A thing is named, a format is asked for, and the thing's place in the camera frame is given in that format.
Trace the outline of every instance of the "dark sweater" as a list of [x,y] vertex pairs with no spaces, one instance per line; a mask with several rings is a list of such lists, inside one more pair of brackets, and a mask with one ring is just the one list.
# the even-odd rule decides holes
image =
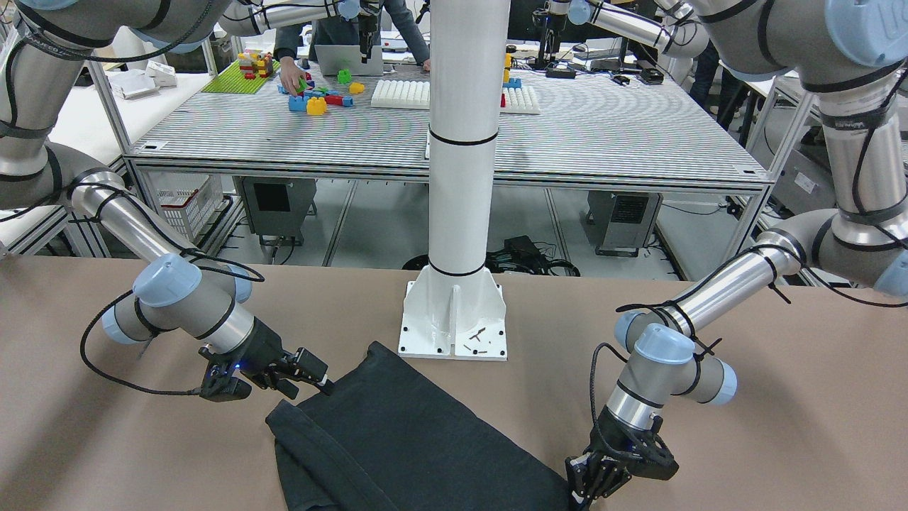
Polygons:
[[[413,53],[417,64],[429,60],[429,47],[419,32],[413,13],[408,9],[405,0],[385,0],[381,6],[391,16],[391,22],[400,31],[400,35]],[[305,24],[290,25],[279,28],[274,41],[274,57],[278,60],[285,56],[296,58],[296,49],[299,45],[300,32]],[[360,43],[359,24],[356,19],[344,21],[336,16],[322,19],[312,24],[312,45],[309,58],[318,62],[315,55],[315,45],[358,45]],[[381,44],[381,34],[376,32],[372,40],[373,45]]]

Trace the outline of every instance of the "brown table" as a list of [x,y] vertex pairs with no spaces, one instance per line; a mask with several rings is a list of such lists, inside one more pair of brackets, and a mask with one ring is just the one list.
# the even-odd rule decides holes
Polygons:
[[[0,261],[0,509],[283,509],[263,418],[280,399],[147,396],[82,366],[79,336],[128,288],[138,261],[11,256]],[[247,304],[339,377],[379,340],[397,343],[400,271],[265,267]],[[410,362],[479,417],[562,472],[590,428],[592,348],[616,306],[659,301],[683,284],[500,276],[510,360]],[[908,315],[817,288],[765,291],[702,333],[737,370],[724,407],[675,399],[663,437],[681,470],[636,479],[601,509],[904,509]],[[869,292],[861,296],[870,296]],[[156,388],[199,384],[197,342],[176,333],[145,351],[95,332],[90,356]],[[604,404],[620,363],[601,358]],[[304,389],[302,397],[310,391]]]

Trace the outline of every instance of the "workbench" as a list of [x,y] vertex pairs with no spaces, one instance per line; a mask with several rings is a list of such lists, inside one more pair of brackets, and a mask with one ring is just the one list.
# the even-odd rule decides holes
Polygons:
[[[395,69],[383,78],[429,80],[415,65]],[[316,65],[311,73],[316,86],[342,90]],[[497,185],[745,196],[725,257],[738,251],[774,181],[680,86],[512,75],[536,89],[542,114],[502,114]],[[124,158],[145,190],[153,172],[428,182],[429,111],[372,108],[379,78],[356,79],[366,92],[355,106],[322,116],[289,112],[277,80],[255,95],[198,93]]]
[[[127,289],[140,261],[10,255],[0,261],[0,509],[284,509],[264,417],[281,396],[243,401],[148,396],[91,373],[78,355],[89,320]],[[332,378],[372,341],[397,346],[414,274],[266,266],[246,307],[306,346]],[[594,346],[613,311],[658,302],[684,283],[497,276],[508,303],[507,362],[408,359],[560,474],[587,445]],[[859,306],[820,288],[765,290],[700,332],[733,366],[738,396],[702,406],[673,398],[662,437],[681,465],[670,481],[634,479],[598,509],[898,510],[908,500],[903,310]],[[869,291],[855,291],[864,298]],[[198,386],[198,341],[163,335],[145,349],[100,328],[100,367],[161,389]],[[597,405],[622,364],[603,351]],[[309,387],[301,398],[310,396]]]

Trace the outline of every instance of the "white pole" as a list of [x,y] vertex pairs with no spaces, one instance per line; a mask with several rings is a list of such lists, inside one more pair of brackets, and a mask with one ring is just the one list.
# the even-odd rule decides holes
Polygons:
[[429,260],[404,301],[402,356],[505,360],[505,304],[485,269],[508,0],[431,17]]

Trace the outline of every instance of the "black cloth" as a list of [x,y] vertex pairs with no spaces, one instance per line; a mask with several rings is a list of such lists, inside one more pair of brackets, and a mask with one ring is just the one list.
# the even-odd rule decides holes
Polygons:
[[290,511],[568,509],[561,476],[378,343],[266,422]]

